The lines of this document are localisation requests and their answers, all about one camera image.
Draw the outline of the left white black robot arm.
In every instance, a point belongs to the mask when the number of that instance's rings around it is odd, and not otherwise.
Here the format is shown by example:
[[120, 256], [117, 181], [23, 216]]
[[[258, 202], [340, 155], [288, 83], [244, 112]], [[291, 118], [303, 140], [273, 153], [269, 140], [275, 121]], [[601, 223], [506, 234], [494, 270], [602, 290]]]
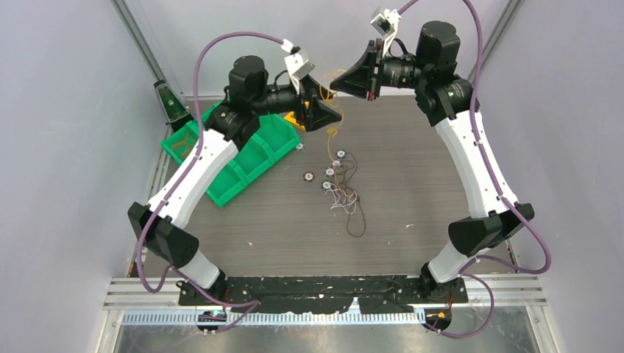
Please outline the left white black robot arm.
[[225, 274], [199, 249], [199, 241], [185, 231], [202, 195], [221, 170], [260, 129], [262, 115], [293, 112], [308, 132], [339, 122], [341, 116], [324, 106], [326, 93], [310, 73], [303, 54], [285, 58], [287, 85], [270, 85], [264, 61], [255, 55], [239, 57], [228, 74], [225, 99], [199, 124], [199, 137], [174, 176], [146, 204], [128, 209], [138, 250], [147, 247], [194, 282], [197, 294], [218, 304], [226, 293]]

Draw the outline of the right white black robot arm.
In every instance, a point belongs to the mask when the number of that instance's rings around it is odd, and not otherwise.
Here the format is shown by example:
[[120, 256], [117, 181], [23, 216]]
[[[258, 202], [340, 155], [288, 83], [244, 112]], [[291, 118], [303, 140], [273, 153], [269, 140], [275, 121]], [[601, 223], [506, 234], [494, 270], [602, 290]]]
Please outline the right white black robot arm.
[[478, 255], [499, 246], [522, 229], [518, 215], [534, 217], [531, 204], [521, 204], [505, 186], [486, 140], [473, 86], [455, 73], [460, 38], [452, 24], [429, 21], [420, 31], [416, 51], [389, 54], [397, 25], [374, 19], [380, 38], [370, 40], [362, 57], [330, 83], [330, 88], [375, 100], [382, 87], [409, 88], [417, 107], [427, 116], [447, 147], [460, 176], [469, 216], [448, 226], [449, 241], [419, 275], [422, 298], [438, 302], [448, 296], [461, 269]]

